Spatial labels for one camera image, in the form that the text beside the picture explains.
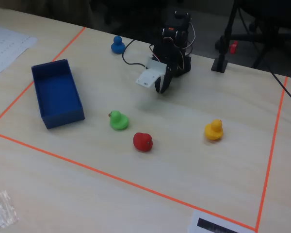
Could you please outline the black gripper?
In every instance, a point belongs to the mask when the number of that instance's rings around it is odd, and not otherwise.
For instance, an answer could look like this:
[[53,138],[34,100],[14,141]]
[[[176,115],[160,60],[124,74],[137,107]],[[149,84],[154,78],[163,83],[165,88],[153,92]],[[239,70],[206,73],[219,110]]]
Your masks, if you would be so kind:
[[164,77],[154,83],[156,92],[163,94],[170,85],[172,74],[182,74],[182,38],[162,36],[152,46],[152,59],[167,65]]

